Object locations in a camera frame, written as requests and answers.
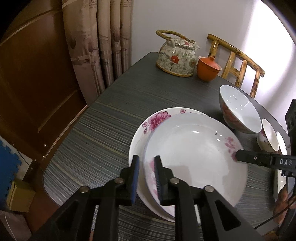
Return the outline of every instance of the stacked plate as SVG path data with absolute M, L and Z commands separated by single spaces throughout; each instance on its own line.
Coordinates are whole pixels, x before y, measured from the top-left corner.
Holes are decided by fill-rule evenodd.
M 156 188 L 153 158 L 190 186 L 213 186 L 231 205 L 241 198 L 247 181 L 247 164 L 235 159 L 243 149 L 225 125 L 193 109 L 168 108 L 148 117 L 137 129 L 129 150 L 140 158 L 137 193 L 160 217 L 174 222 L 174 206 L 161 206 Z

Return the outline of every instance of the yellow box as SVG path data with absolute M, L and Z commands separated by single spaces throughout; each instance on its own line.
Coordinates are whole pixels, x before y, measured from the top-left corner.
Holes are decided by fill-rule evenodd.
M 29 183 L 15 179 L 11 184 L 6 203 L 12 211 L 27 213 L 34 195 L 35 191 L 30 187 Z

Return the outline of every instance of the wooden door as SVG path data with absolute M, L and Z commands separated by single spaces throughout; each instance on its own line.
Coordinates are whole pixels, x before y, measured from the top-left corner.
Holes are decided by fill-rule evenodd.
M 32 0 L 0 40 L 0 135 L 41 160 L 86 106 L 67 49 L 61 0 Z

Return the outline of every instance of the teapot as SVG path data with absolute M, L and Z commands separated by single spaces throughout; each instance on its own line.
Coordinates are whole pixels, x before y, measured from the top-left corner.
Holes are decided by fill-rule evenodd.
M 195 41 L 174 31 L 157 30 L 156 34 L 166 39 L 159 50 L 156 66 L 176 76 L 192 76 L 197 60 L 196 50 L 200 48 Z M 180 38 L 171 38 L 164 34 L 173 34 Z

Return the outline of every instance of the black cable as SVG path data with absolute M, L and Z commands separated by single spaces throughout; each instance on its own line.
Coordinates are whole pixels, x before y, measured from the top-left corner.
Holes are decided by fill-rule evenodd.
M 25 158 L 22 156 L 22 154 L 17 150 L 17 152 L 19 153 L 19 155 L 22 157 L 22 159 L 25 161 L 25 163 L 27 163 L 27 161 L 25 160 Z
M 296 201 L 296 199 L 295 199 L 293 202 L 291 202 L 291 203 L 290 203 L 286 208 L 284 208 L 282 211 L 280 211 L 280 212 L 277 213 L 276 215 L 272 216 L 271 218 L 267 219 L 267 220 L 264 221 L 263 223 L 259 224 L 259 225 L 256 226 L 254 229 L 257 229 L 257 228 L 261 227 L 262 225 L 268 223 L 269 221 L 273 220 L 273 219 L 276 218 L 277 216 L 281 215 L 283 212 L 285 212 L 286 210 L 288 210 L 288 208 L 291 207 L 291 206 L 294 204 L 295 201 Z

